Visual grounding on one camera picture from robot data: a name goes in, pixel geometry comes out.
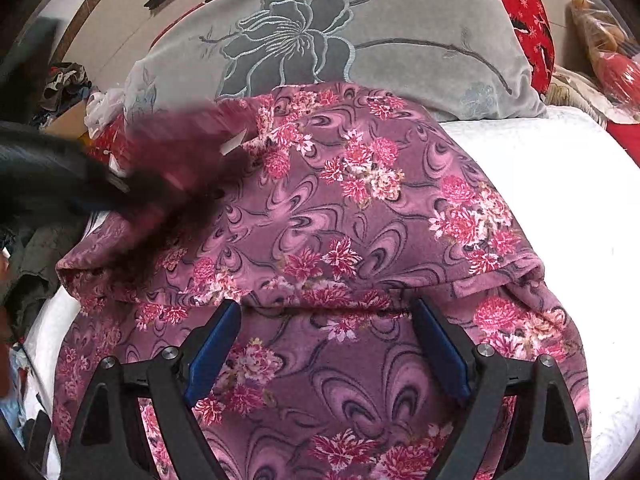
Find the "blue gripper pad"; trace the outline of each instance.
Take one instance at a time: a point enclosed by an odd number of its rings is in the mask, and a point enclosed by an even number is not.
[[[232,303],[209,333],[189,367],[189,384],[184,392],[187,406],[193,408],[200,399],[209,397],[211,388],[226,361],[240,331],[241,311]]]
[[[417,300],[412,311],[415,335],[444,392],[462,406],[471,397],[466,365],[423,300]]]

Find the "red patterned cushion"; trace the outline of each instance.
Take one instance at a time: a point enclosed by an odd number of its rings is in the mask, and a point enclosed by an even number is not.
[[[513,30],[531,65],[531,86],[541,94],[551,82],[556,53],[541,0],[502,0]]]

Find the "gray pillow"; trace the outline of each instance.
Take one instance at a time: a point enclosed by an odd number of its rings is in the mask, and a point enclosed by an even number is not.
[[[127,120],[333,80],[388,89],[439,121],[544,111],[500,0],[214,0],[133,67]]]

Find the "white mattress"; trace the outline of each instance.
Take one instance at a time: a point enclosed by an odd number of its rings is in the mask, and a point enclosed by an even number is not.
[[[628,366],[640,326],[632,286],[640,253],[640,170],[574,108],[549,107],[541,119],[443,126],[505,197],[545,262],[548,286],[578,326],[593,412],[591,480],[604,480],[640,427],[640,372]],[[59,291],[28,339],[49,399],[58,349],[77,312],[77,302]]]

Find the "silver screw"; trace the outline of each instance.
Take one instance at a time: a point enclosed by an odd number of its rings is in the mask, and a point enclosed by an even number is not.
[[[550,355],[547,355],[547,354],[542,354],[540,356],[540,362],[549,368],[551,368],[554,364],[556,364],[555,359],[553,359]]]
[[[478,345],[476,348],[478,349],[478,353],[480,355],[483,355],[484,357],[491,357],[493,354],[495,354],[494,347],[492,347],[491,345],[488,345],[487,343],[482,343],[481,345]]]
[[[179,350],[175,346],[168,346],[164,350],[162,350],[162,358],[170,361],[171,359],[175,359],[178,355]]]
[[[116,358],[113,356],[105,357],[102,361],[100,361],[100,366],[105,370],[113,367],[116,364]]]

